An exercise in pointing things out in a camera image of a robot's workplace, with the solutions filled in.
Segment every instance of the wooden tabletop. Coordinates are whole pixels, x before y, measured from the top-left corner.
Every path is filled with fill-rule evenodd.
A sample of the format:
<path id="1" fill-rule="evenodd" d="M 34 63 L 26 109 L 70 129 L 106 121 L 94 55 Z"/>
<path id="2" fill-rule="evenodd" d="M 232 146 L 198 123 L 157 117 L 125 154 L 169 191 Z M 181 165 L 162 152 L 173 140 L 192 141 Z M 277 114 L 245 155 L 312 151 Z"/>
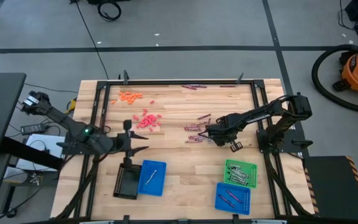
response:
<path id="1" fill-rule="evenodd" d="M 279 79 L 265 79 L 268 100 L 283 95 Z M 90 122 L 94 100 L 96 80 L 82 81 L 78 93 L 74 119 Z M 142 93 L 143 98 L 135 100 L 131 105 L 119 99 L 119 91 Z M 103 93 L 101 94 L 99 124 Z M 232 214 L 214 209 L 216 184 L 223 182 L 223 170 L 226 159 L 235 159 L 258 165 L 257 188 L 251 190 L 250 215 L 240 218 L 273 218 L 273 208 L 263 155 L 258 150 L 255 135 L 257 124 L 248 125 L 238 134 L 244 148 L 235 153 L 229 145 L 217 147 L 207 142 L 185 143 L 187 136 L 193 134 L 183 130 L 187 124 L 197 122 L 197 118 L 211 113 L 212 121 L 229 113 L 243 113 L 254 109 L 250 85 L 238 85 L 235 88 L 221 88 L 219 85 L 208 85 L 207 88 L 189 90 L 180 85 L 136 85 L 113 86 L 109 100 L 117 103 L 108 105 L 106 125 L 112 128 L 110 136 L 122 132 L 122 122 L 131 119 L 134 114 L 141 117 L 143 108 L 149 114 L 160 114 L 161 127 L 132 129 L 149 140 L 133 140 L 132 147 L 150 146 L 137 153 L 132 161 L 142 164 L 144 159 L 164 161 L 167 163 L 167 174 L 162 197 L 138 195 L 137 200 L 115 198 L 112 196 L 116 183 L 116 175 L 123 154 L 108 156 L 99 165 L 98 179 L 94 197 L 92 219 L 122 220 L 130 215 L 132 220 L 161 219 L 230 219 Z M 305 173 L 300 159 L 288 154 L 281 154 L 283 171 L 288 188 L 302 206 L 314 213 Z M 78 189 L 83 156 L 75 156 L 62 170 L 53 203 L 51 217 L 58 215 Z M 284 213 L 280 189 L 278 201 L 280 211 Z M 81 214 L 85 214 L 86 199 L 83 197 Z"/>

